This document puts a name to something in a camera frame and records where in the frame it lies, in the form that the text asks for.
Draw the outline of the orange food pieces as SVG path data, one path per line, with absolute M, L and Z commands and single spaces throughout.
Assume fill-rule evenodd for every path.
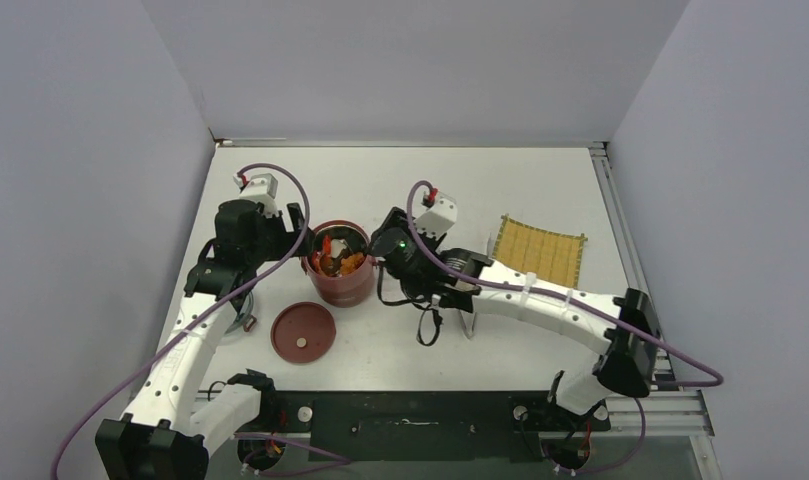
M 323 237 L 322 246 L 311 256 L 310 265 L 313 270 L 325 277 L 337 278 L 354 273 L 365 261 L 365 254 L 362 251 L 354 250 L 349 245 L 349 251 L 340 258 L 332 258 L 329 255 L 330 243 L 333 238 L 330 235 Z

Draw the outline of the steel tongs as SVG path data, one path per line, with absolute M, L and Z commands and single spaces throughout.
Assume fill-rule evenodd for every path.
M 476 333 L 477 315 L 465 311 L 458 311 L 457 318 L 464 337 L 467 340 L 473 340 Z

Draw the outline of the white rice ball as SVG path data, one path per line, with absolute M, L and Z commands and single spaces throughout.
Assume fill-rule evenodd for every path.
M 346 255 L 349 251 L 348 244 L 343 239 L 332 239 L 330 243 L 330 252 L 329 255 L 332 258 L 340 258 L 343 255 Z

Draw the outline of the red round lid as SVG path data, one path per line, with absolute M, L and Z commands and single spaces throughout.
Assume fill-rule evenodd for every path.
M 299 302 L 275 318 L 270 341 L 278 356 L 292 364 L 308 364 L 323 357 L 336 339 L 332 313 L 313 302 Z

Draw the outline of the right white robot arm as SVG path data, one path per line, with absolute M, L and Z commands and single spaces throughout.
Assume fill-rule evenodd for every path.
M 650 394 L 660 332 L 647 294 L 632 288 L 621 296 L 574 290 L 474 251 L 439 251 L 440 243 L 413 234 L 405 211 L 394 207 L 371 234 L 369 252 L 408 300 L 433 312 L 515 319 L 587 348 L 590 365 L 555 376 L 544 403 L 553 425 L 573 426 L 611 394 Z

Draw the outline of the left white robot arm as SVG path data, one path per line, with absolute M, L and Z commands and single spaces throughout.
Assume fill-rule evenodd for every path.
M 230 406 L 193 409 L 204 374 L 253 286 L 259 269 L 306 256 L 308 202 L 269 213 L 263 203 L 229 200 L 215 235 L 187 274 L 175 324 L 147 368 L 142 388 L 117 420 L 101 422 L 95 444 L 111 479 L 203 479 L 210 457 L 243 423 L 269 428 L 277 401 L 254 384 L 228 389 Z

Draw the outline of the glass lid with red clip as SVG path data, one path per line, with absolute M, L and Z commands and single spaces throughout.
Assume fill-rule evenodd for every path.
M 254 294 L 248 293 L 233 322 L 226 329 L 227 335 L 237 331 L 248 333 L 256 326 L 255 303 Z

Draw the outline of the bamboo mat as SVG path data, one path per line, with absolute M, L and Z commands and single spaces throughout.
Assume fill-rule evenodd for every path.
M 584 234 L 553 232 L 503 215 L 491 257 L 513 270 L 577 288 L 586 241 Z

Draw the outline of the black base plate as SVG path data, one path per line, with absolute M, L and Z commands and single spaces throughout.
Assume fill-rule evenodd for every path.
M 240 430 L 306 434 L 355 461 L 524 462 L 534 460 L 538 434 L 556 444 L 610 428 L 551 405 L 545 391 L 278 391 Z

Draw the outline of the aluminium rail frame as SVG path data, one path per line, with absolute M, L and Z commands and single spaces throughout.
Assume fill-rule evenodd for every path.
M 197 232 L 213 232 L 216 207 L 237 193 L 233 177 L 246 165 L 272 163 L 296 175 L 310 202 L 310 222 L 349 220 L 375 229 L 388 210 L 402 205 L 418 180 L 432 182 L 460 206 L 449 246 L 479 252 L 509 215 L 546 230 L 586 238 L 579 271 L 585 292 L 620 294 L 647 283 L 627 232 L 604 148 L 448 146 L 384 143 L 292 145 L 273 142 L 219 147 L 206 176 Z M 592 362 L 575 342 L 515 320 L 480 315 L 467 338 L 452 313 L 438 343 L 416 342 L 429 318 L 412 307 L 387 308 L 376 299 L 335 313 L 337 337 L 319 361 L 292 366 L 274 352 L 268 335 L 277 313 L 317 295 L 297 262 L 290 262 L 257 291 L 261 318 L 249 336 L 219 353 L 214 379 L 250 366 L 284 390 L 334 391 L 543 391 L 556 373 L 575 373 Z

